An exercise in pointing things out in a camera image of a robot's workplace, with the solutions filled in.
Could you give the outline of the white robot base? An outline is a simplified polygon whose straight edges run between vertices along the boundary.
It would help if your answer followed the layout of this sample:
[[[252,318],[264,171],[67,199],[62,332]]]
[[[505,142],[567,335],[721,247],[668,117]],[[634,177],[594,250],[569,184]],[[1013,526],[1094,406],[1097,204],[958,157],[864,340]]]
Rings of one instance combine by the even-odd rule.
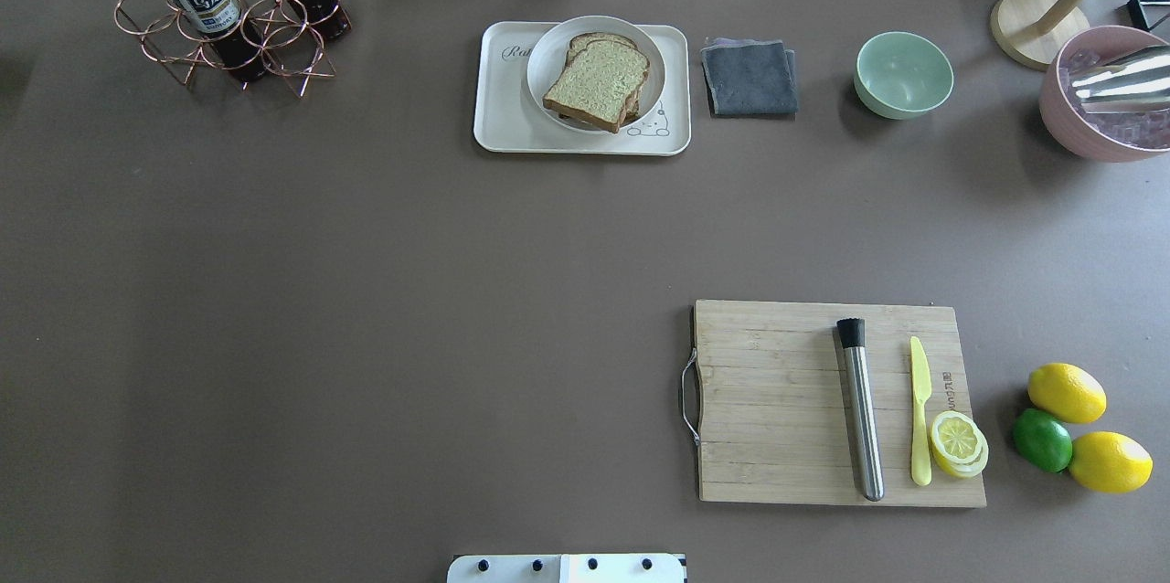
[[[670,553],[464,555],[447,582],[686,582],[684,555]]]

